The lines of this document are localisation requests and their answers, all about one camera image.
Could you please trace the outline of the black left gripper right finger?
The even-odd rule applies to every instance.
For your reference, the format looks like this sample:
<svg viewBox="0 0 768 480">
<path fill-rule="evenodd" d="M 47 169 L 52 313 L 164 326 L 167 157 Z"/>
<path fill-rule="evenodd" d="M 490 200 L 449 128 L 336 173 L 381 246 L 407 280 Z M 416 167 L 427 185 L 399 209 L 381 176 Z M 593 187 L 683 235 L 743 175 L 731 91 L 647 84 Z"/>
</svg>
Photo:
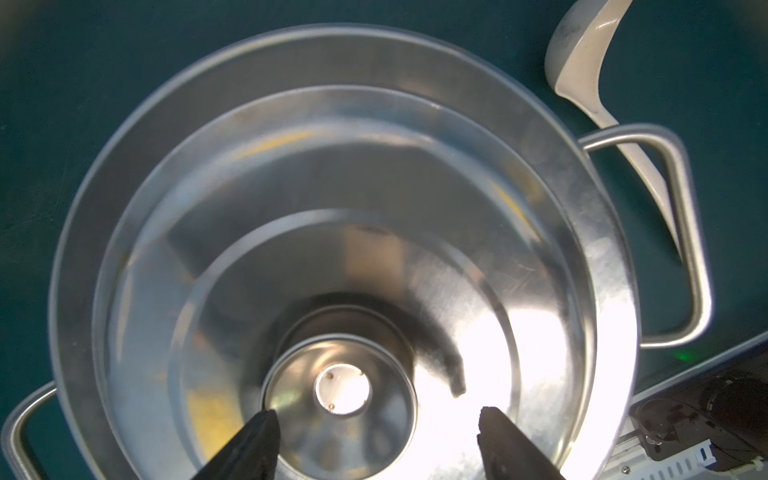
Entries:
<svg viewBox="0 0 768 480">
<path fill-rule="evenodd" d="M 558 468 L 496 407 L 483 407 L 477 443 L 488 480 L 563 480 Z"/>
</svg>

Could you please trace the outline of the beige plastic ladle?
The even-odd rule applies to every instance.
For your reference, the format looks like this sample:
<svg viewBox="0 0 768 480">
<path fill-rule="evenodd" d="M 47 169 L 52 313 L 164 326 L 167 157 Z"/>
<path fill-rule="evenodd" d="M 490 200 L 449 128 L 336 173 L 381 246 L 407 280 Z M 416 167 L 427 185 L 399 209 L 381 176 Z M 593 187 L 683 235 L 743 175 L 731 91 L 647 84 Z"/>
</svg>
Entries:
<svg viewBox="0 0 768 480">
<path fill-rule="evenodd" d="M 600 96 L 602 66 L 609 46 L 631 0 L 578 0 L 559 22 L 545 54 L 545 76 L 553 91 L 570 101 L 600 129 L 616 126 L 617 119 Z M 679 247 L 672 202 L 662 174 L 637 144 L 618 146 L 649 191 Z"/>
</svg>

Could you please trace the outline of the stainless steel pot lid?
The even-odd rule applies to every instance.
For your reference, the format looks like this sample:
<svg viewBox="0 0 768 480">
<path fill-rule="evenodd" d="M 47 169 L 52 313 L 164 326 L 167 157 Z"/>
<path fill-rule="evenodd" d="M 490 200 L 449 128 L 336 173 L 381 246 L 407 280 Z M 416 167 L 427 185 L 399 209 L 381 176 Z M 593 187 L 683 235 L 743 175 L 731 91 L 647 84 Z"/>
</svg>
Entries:
<svg viewBox="0 0 768 480">
<path fill-rule="evenodd" d="M 118 129 L 51 284 L 59 399 L 99 479 L 187 479 L 261 406 L 273 364 L 397 359 L 354 428 L 282 478 L 474 479 L 481 407 L 568 479 L 627 409 L 638 300 L 588 155 L 527 89 L 453 46 L 310 26 L 227 47 Z"/>
</svg>

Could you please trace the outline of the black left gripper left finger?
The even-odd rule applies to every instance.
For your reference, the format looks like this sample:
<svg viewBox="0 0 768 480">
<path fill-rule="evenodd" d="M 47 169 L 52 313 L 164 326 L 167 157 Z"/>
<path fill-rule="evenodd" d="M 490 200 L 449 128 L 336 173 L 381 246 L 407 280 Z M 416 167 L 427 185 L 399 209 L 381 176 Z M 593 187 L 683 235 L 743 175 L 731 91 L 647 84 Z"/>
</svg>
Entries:
<svg viewBox="0 0 768 480">
<path fill-rule="evenodd" d="M 193 480 L 275 478 L 281 430 L 274 410 L 254 415 Z"/>
</svg>

